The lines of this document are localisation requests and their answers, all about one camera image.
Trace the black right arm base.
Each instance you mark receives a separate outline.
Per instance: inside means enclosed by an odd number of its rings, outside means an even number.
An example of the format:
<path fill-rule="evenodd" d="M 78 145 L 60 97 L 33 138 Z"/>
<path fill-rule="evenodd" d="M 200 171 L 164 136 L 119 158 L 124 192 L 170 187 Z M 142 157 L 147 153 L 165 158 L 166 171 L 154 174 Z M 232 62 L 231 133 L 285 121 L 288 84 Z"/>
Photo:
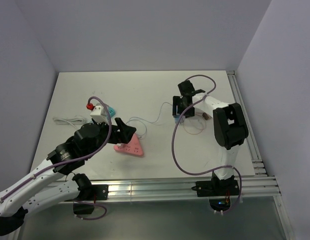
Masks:
<path fill-rule="evenodd" d="M 229 210 L 231 197 L 240 195 L 240 186 L 234 176 L 223 180 L 213 176 L 210 180 L 196 181 L 191 189 L 199 198 L 218 197 L 209 199 L 210 207 L 217 212 Z"/>

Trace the pink triangular power strip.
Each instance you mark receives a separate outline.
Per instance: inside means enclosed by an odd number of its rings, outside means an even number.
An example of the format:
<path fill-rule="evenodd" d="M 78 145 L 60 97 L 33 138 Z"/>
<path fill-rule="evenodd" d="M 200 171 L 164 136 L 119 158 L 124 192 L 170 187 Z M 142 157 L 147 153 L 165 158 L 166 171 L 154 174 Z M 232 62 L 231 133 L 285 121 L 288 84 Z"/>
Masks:
<path fill-rule="evenodd" d="M 121 154 L 127 154 L 136 157 L 143 157 L 144 151 L 140 143 L 137 134 L 133 134 L 129 143 L 120 143 L 119 145 L 114 145 L 113 149 Z"/>

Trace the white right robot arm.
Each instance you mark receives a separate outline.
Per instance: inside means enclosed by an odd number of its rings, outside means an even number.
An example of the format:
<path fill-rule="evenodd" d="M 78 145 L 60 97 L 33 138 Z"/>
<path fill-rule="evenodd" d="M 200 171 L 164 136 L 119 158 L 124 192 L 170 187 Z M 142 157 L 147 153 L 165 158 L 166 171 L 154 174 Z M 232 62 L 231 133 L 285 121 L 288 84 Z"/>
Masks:
<path fill-rule="evenodd" d="M 240 146 L 249 135 L 243 109 L 239 103 L 226 103 L 212 96 L 203 89 L 196 90 L 190 80 L 177 85 L 180 95 L 173 97 L 172 115 L 175 118 L 175 127 L 171 140 L 173 160 L 175 155 L 175 136 L 182 120 L 195 115 L 195 109 L 208 114 L 213 120 L 214 138 L 219 145 L 218 157 L 221 166 L 211 172 L 217 177 L 211 183 L 212 191 L 217 195 L 224 194 L 228 188 L 227 182 L 234 175 L 234 164 Z"/>

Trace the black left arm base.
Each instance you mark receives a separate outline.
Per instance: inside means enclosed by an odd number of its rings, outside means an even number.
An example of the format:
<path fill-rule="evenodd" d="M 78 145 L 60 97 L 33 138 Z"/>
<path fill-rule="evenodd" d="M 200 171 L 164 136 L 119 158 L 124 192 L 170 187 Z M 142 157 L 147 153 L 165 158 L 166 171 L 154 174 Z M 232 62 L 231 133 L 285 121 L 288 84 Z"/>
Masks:
<path fill-rule="evenodd" d="M 80 217 L 82 215 L 91 215 L 98 206 L 98 201 L 108 199 L 109 186 L 107 184 L 94 184 L 89 189 L 75 199 L 73 203 L 73 213 Z"/>

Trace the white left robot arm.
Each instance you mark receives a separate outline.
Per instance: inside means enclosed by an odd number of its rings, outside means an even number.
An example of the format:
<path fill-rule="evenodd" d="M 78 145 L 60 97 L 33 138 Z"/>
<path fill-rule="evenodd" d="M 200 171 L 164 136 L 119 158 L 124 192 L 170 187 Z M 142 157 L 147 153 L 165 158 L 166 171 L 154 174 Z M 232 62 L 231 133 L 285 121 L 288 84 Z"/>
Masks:
<path fill-rule="evenodd" d="M 92 183 L 84 173 L 77 173 L 61 185 L 45 190 L 49 184 L 82 167 L 106 144 L 127 144 L 136 128 L 116 117 L 115 125 L 86 123 L 66 142 L 58 145 L 28 175 L 0 192 L 0 236 L 20 228 L 32 214 L 63 201 L 84 201 L 93 194 Z"/>

